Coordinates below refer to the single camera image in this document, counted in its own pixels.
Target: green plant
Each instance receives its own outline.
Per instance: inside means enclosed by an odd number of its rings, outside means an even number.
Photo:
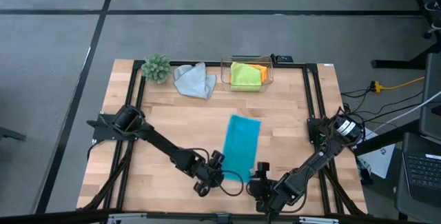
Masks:
[[[145,80],[153,83],[164,83],[172,73],[170,60],[161,54],[153,54],[150,58],[146,58],[141,69]]]

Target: blue cloth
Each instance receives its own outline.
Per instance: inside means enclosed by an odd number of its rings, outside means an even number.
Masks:
[[[244,182],[249,181],[254,173],[259,132],[260,121],[232,115],[223,146],[222,170],[237,172]],[[235,174],[226,172],[224,175],[226,179],[240,181]]]

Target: gray carpet floor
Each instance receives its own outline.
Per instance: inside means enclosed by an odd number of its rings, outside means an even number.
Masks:
[[[99,10],[103,2],[0,0],[0,9]],[[418,5],[415,0],[112,0],[110,9],[417,10]],[[0,15],[0,126],[28,135],[25,142],[0,143],[0,216],[32,212],[97,21],[97,15]],[[48,211],[76,206],[93,131],[85,121],[95,119],[101,109],[114,59],[142,59],[155,52],[173,60],[206,61],[219,61],[224,54],[286,54],[295,62],[333,63],[345,92],[366,88],[373,80],[397,85],[424,75],[418,70],[373,69],[370,60],[413,58],[435,42],[422,38],[427,29],[422,17],[107,16]],[[361,110],[376,111],[421,90],[422,84],[415,83],[371,94]],[[344,101],[354,108],[360,99]],[[397,125],[416,117],[406,116]],[[369,213],[397,218],[390,198],[370,189],[365,189],[365,198]]]

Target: clear plastic bin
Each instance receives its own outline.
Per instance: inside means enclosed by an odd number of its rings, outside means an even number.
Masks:
[[[265,66],[267,68],[266,79],[261,81],[261,85],[233,85],[231,82],[231,66],[233,62]],[[220,68],[220,77],[225,91],[264,92],[274,80],[273,64],[269,56],[222,56]]]

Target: wooden tabletop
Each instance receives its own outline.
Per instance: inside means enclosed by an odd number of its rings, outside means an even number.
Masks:
[[[117,59],[110,75],[102,111],[116,113],[125,102],[133,60]],[[327,116],[333,116],[342,105],[336,72],[332,64],[318,64],[322,95]],[[274,82],[266,92],[226,92],[220,68],[207,67],[208,74],[217,76],[212,97],[208,100],[182,96],[170,77],[164,84],[146,83],[142,111],[147,122],[163,136],[180,147],[203,147],[209,152],[222,152],[227,124],[232,114],[260,120],[257,161],[270,162],[269,178],[278,180],[285,172],[298,167],[314,152],[309,143],[305,85],[301,69],[275,68]],[[134,105],[141,73],[137,74],[132,105]],[[318,115],[314,80],[310,75],[314,110]],[[83,207],[103,186],[109,176],[115,141],[105,141],[90,153],[77,206]],[[353,154],[343,151],[336,157],[340,184],[356,205],[367,211]],[[258,214],[255,200],[244,190],[240,196],[225,195],[218,187],[206,197],[192,189],[191,179],[174,168],[169,158],[145,141],[136,141],[125,192],[124,210],[151,212],[191,212]],[[237,192],[240,183],[224,180],[223,187]],[[111,206],[116,205],[119,181],[116,182]],[[317,174],[309,181],[305,207],[300,214],[322,215],[323,207]],[[331,209],[336,211],[334,193],[328,182]],[[284,210],[297,208],[285,207]]]

